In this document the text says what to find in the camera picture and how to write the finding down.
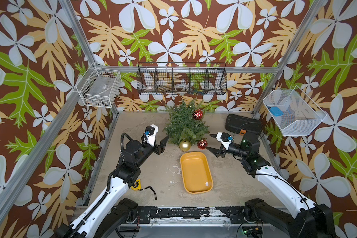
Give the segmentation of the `red glitter ornament ball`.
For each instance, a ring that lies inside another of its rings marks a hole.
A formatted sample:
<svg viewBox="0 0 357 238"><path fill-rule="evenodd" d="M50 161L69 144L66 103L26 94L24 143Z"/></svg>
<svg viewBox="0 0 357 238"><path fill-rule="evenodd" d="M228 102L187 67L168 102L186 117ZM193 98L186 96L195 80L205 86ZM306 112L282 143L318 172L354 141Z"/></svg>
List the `red glitter ornament ball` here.
<svg viewBox="0 0 357 238"><path fill-rule="evenodd" d="M197 147L201 150L204 150L206 149L206 147L208 146L208 142L206 139L200 139L198 142L197 142Z"/></svg>

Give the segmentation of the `gold ornament ball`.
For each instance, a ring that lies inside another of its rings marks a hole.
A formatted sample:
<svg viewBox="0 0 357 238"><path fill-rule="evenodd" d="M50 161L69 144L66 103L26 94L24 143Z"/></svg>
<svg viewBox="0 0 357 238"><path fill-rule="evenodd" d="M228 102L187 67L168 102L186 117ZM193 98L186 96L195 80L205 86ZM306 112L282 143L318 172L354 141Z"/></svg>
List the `gold ornament ball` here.
<svg viewBox="0 0 357 238"><path fill-rule="evenodd" d="M183 139L180 143L179 143L179 148L181 151L183 152L187 152L191 149L191 142L189 140Z"/></svg>

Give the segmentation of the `red patterned ornament ball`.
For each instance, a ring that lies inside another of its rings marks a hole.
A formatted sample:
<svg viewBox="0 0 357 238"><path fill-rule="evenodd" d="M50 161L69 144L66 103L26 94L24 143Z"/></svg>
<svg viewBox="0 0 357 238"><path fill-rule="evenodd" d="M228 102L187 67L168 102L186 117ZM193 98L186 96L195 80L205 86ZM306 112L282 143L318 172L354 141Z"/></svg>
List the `red patterned ornament ball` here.
<svg viewBox="0 0 357 238"><path fill-rule="evenodd" d="M194 120L201 120L203 118L203 112L200 109L197 109L193 112L192 118Z"/></svg>

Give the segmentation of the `yellow plastic tray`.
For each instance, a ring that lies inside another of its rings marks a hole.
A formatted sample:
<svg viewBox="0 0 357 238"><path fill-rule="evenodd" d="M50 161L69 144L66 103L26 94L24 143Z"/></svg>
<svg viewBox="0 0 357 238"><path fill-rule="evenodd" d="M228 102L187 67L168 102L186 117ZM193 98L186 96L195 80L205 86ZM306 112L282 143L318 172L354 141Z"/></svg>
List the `yellow plastic tray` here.
<svg viewBox="0 0 357 238"><path fill-rule="evenodd" d="M180 166L183 185L188 193L200 194L212 190L212 174L204 153L184 153L180 158Z"/></svg>

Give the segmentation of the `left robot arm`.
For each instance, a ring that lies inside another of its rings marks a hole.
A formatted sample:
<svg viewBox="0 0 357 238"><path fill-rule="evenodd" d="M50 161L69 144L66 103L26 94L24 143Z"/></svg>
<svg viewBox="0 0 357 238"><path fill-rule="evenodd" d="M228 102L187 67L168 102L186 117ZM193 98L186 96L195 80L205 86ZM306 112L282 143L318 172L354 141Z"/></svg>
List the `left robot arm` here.
<svg viewBox="0 0 357 238"><path fill-rule="evenodd" d="M139 178L141 165L153 153L160 155L165 151L169 137L157 144L155 136L156 133L146 131L141 141L129 138L128 143L124 143L129 135L122 133L119 162L108 175L106 187L70 225L57 228L57 238L107 238L128 219L136 218L137 203L122 197Z"/></svg>

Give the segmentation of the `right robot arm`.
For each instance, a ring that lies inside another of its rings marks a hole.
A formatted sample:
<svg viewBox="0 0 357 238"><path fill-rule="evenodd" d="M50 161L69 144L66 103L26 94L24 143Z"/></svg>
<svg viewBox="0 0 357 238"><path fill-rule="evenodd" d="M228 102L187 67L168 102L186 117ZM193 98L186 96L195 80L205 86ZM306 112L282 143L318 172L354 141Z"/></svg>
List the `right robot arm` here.
<svg viewBox="0 0 357 238"><path fill-rule="evenodd" d="M262 199L251 199L244 204L243 216L246 221L268 223L291 238L336 237L331 209L306 198L282 178L267 160L253 151L253 142L244 139L241 143L235 143L227 132L214 133L211 137L217 139L221 146L218 149L207 147L207 150L216 157L232 155L249 175L264 184L287 209L287 212L283 212Z"/></svg>

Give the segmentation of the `small green christmas tree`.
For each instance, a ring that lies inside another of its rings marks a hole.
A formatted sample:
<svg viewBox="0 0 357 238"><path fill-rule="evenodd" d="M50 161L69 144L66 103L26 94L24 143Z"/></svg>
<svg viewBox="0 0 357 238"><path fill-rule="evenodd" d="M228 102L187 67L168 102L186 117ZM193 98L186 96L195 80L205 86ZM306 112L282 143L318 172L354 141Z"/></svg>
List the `small green christmas tree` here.
<svg viewBox="0 0 357 238"><path fill-rule="evenodd" d="M191 144L196 144L200 139L205 139L209 134L209 126L203 120L194 120L192 114L200 109L202 103L196 103L195 100L182 102L180 105L168 107L169 121L164 131L169 136L169 143L179 145L183 140L189 140Z"/></svg>

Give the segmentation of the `black tool case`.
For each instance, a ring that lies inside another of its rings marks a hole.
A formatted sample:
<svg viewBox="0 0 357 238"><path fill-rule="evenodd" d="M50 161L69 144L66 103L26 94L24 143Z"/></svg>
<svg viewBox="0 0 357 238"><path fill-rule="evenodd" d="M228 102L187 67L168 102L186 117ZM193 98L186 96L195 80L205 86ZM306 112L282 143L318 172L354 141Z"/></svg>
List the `black tool case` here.
<svg viewBox="0 0 357 238"><path fill-rule="evenodd" d="M236 114L229 114L226 117L225 129L232 133L244 135L246 133L253 133L261 135L263 125L259 120L239 116Z"/></svg>

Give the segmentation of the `yellow tape measure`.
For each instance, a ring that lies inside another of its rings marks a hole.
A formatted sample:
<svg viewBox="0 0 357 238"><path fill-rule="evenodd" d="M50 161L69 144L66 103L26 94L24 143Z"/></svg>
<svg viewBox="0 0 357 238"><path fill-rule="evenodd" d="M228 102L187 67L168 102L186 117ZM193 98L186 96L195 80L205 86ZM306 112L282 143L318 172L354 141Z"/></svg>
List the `yellow tape measure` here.
<svg viewBox="0 0 357 238"><path fill-rule="evenodd" d="M131 189L134 190L134 191L143 191L143 190L149 189L149 190L151 190L153 192L154 199L155 199L155 201L157 201L157 193L155 192L155 190L151 186L147 186L147 187L143 188L142 185L141 185L141 180L140 179L137 179L133 183Z"/></svg>

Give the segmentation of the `tape roll in basket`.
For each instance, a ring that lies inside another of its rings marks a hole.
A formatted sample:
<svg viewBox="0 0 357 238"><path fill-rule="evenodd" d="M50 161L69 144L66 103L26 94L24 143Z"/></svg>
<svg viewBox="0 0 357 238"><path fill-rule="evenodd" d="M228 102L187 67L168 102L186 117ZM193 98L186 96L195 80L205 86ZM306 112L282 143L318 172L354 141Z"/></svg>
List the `tape roll in basket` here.
<svg viewBox="0 0 357 238"><path fill-rule="evenodd" d="M175 86L175 90L177 90L177 91L180 91L180 90L188 91L189 90L189 86L186 85L186 84L178 84L178 85Z"/></svg>

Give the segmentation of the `blue object in basket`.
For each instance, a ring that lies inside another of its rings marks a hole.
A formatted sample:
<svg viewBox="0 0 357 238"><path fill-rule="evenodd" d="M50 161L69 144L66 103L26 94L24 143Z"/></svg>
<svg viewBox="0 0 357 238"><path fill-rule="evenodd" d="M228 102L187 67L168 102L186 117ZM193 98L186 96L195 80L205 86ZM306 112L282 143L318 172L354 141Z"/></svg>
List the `blue object in basket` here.
<svg viewBox="0 0 357 238"><path fill-rule="evenodd" d="M270 107L269 112L274 117L281 117L284 114L284 112L281 109L279 109L278 107Z"/></svg>

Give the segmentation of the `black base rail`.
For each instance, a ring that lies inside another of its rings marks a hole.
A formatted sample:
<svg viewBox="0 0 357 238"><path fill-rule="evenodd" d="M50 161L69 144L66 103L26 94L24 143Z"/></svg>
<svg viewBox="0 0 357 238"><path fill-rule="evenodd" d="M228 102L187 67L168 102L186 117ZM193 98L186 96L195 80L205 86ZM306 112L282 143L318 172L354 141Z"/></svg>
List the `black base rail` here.
<svg viewBox="0 0 357 238"><path fill-rule="evenodd" d="M200 221L216 218L239 224L245 217L243 206L139 206L129 214L126 222L151 224L153 219L181 218Z"/></svg>

